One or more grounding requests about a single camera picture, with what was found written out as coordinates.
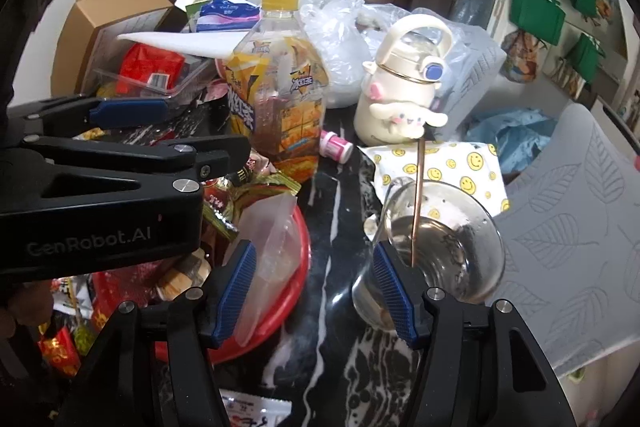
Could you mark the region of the person left hand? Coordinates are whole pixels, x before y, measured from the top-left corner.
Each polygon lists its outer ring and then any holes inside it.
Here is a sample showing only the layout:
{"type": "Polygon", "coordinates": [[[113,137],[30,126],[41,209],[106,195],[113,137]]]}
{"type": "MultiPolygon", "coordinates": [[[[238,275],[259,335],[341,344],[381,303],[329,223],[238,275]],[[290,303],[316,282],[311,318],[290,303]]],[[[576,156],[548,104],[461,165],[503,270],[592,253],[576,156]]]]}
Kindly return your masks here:
{"type": "Polygon", "coordinates": [[[1,306],[0,337],[11,338],[18,325],[36,327],[47,323],[53,312],[51,280],[29,283],[1,306]]]}

